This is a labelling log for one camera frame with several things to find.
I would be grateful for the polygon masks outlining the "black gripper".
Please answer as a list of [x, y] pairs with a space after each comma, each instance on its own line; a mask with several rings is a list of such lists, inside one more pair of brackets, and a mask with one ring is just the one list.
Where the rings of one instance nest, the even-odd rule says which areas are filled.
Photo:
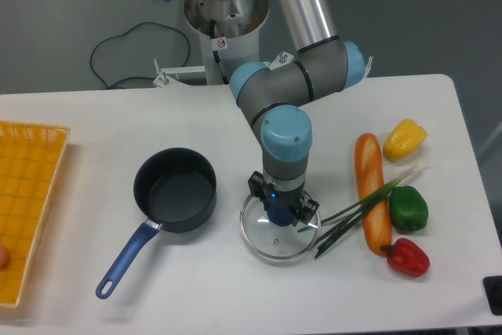
[[292, 225], [308, 224], [318, 212], [318, 202], [304, 198], [304, 183], [290, 191], [281, 191], [254, 171], [248, 179], [250, 194], [263, 204], [269, 217], [292, 217]]

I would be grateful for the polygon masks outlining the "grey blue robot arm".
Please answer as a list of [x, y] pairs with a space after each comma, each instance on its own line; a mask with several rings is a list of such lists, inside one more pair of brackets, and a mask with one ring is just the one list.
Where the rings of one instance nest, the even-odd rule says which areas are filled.
[[261, 146], [251, 195], [285, 227], [308, 223], [318, 209], [304, 191], [312, 130], [302, 106], [359, 83], [366, 64], [355, 44], [340, 40], [326, 0], [279, 1], [296, 49], [285, 62], [259, 58], [268, 0], [184, 0], [184, 15], [198, 34], [207, 83], [230, 86]]

